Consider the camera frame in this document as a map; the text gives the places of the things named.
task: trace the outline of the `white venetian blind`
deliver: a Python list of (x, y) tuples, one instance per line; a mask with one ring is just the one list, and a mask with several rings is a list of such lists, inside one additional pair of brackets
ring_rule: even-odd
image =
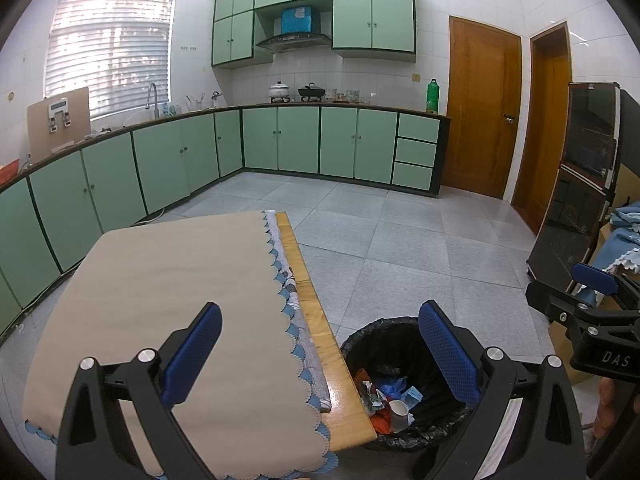
[(146, 104), (150, 83), (169, 100), (174, 0), (59, 0), (45, 95), (89, 87), (91, 117)]

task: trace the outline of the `human hand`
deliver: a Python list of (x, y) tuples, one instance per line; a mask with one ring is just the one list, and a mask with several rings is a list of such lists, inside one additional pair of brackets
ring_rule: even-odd
[[(598, 386), (600, 393), (600, 404), (598, 413), (593, 423), (593, 434), (596, 438), (602, 438), (609, 433), (609, 430), (616, 421), (616, 412), (613, 408), (613, 398), (616, 395), (616, 383), (613, 379), (603, 377)], [(640, 413), (640, 396), (634, 400), (634, 412)]]

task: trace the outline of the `silver bolt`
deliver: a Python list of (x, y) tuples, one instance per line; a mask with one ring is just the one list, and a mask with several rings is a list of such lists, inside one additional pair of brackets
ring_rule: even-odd
[(95, 365), (95, 360), (92, 357), (85, 357), (80, 361), (80, 367), (82, 370), (90, 370)]
[(499, 361), (504, 357), (504, 353), (502, 352), (502, 350), (500, 350), (499, 348), (496, 348), (495, 346), (488, 348), (486, 351), (486, 354), (489, 357), (489, 359), (493, 359), (494, 361)]
[(553, 368), (559, 368), (562, 366), (562, 359), (559, 358), (557, 355), (550, 355), (549, 357), (546, 358), (546, 361), (553, 367)]
[(147, 348), (138, 354), (138, 361), (143, 363), (148, 363), (156, 357), (156, 352), (154, 352), (151, 348)]

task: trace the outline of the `trash can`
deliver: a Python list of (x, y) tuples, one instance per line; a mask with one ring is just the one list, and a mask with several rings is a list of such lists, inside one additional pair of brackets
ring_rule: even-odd
[(351, 334), (340, 347), (351, 377), (407, 377), (422, 400), (410, 411), (414, 423), (399, 433), (379, 434), (368, 449), (414, 452), (437, 446), (455, 433), (469, 413), (447, 385), (418, 330), (417, 317), (379, 319)]

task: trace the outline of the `tiled floor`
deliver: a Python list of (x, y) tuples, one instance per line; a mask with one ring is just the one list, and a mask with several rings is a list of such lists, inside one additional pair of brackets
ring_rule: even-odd
[[(447, 187), (433, 199), (242, 173), (157, 221), (267, 208), (289, 215), (339, 343), (380, 317), (416, 316), (434, 299), (454, 323), (511, 357), (540, 360), (553, 351), (546, 320), (523, 294), (534, 235), (506, 202)], [(62, 288), (0, 347), (0, 417), (47, 479), (53, 478), (54, 446), (25, 432), (20, 411), (37, 341)], [(415, 458), (349, 450), (340, 454), (338, 469), (318, 479), (409, 478)]]

